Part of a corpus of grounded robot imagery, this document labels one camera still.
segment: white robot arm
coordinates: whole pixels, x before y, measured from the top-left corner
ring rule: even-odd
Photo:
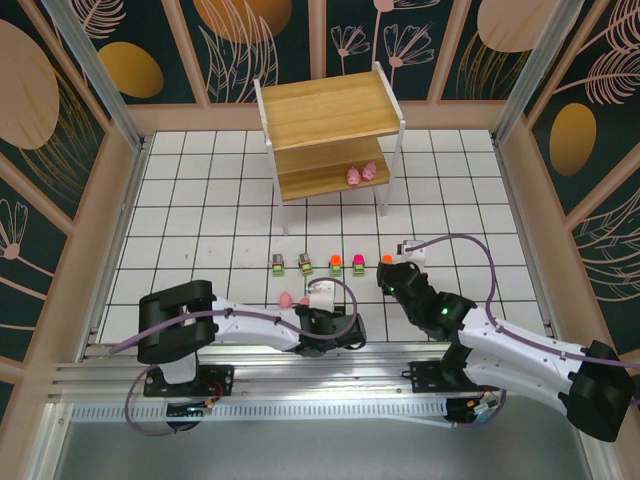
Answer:
[[[464,297],[437,293],[428,275],[411,262],[381,262],[377,280],[412,324],[431,338],[450,342],[436,372],[450,391],[487,386],[517,392],[566,415],[595,438],[617,437],[634,386],[626,370],[614,366],[618,357],[609,346],[560,342],[495,319]],[[138,360],[160,367],[170,386],[196,381],[196,352],[214,341],[266,345],[308,357],[366,343],[357,312],[346,316],[303,305],[279,311],[244,306],[216,297],[207,281],[144,297],[139,329],[139,335],[112,353],[137,344]],[[462,421],[455,421],[472,423],[478,418],[473,412],[463,412]]]
[[[616,439],[634,385],[611,347],[565,343],[490,317],[460,295],[437,293],[411,262],[380,263],[377,279],[412,324],[451,343],[438,375],[452,390],[475,385],[517,392],[558,410],[588,435]]]

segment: table surface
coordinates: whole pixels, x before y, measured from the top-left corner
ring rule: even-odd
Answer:
[[[400,121],[378,72],[262,90],[274,151],[397,133]]]

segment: pink pig toy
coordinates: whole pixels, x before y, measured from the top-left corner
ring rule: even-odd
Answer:
[[[367,163],[367,165],[362,169],[362,179],[365,182],[370,182],[371,180],[373,180],[373,177],[376,176],[376,163],[375,162],[369,162]]]
[[[360,172],[356,167],[351,167],[347,171],[347,185],[357,187],[360,184]]]
[[[289,292],[282,292],[280,294],[280,308],[292,308],[293,307],[293,297]],[[303,297],[300,300],[300,305],[309,305],[309,297]]]
[[[291,308],[293,307],[293,298],[291,298],[291,294],[289,292],[282,292],[280,294],[280,308]]]

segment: shelf board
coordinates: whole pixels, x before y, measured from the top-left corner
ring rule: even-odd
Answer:
[[[358,187],[347,185],[347,170],[376,164],[376,176]],[[376,138],[276,153],[283,201],[389,183],[390,173]]]
[[[378,72],[262,89],[274,151],[397,133],[400,121]]]

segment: white tile floor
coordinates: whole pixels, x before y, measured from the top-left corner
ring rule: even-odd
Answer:
[[[395,139],[380,144],[389,153]],[[137,333],[140,297],[191,279],[211,280],[216,294],[240,303],[271,308],[284,290],[299,300],[306,283],[297,256],[305,251],[311,278],[327,274],[333,254],[347,265],[364,255],[366,276],[346,268],[344,280],[360,303],[369,341],[427,341],[393,299],[383,298],[375,270],[403,240],[448,233],[473,234],[489,245],[498,278],[494,313],[544,334],[489,134],[407,131],[397,172],[386,217],[377,215],[371,189],[324,195],[287,204],[290,236],[283,237],[261,132],[158,133],[99,341]],[[273,253],[284,256],[284,277],[270,273]],[[488,262],[470,242],[430,247],[426,271],[436,290],[478,302],[489,291]]]

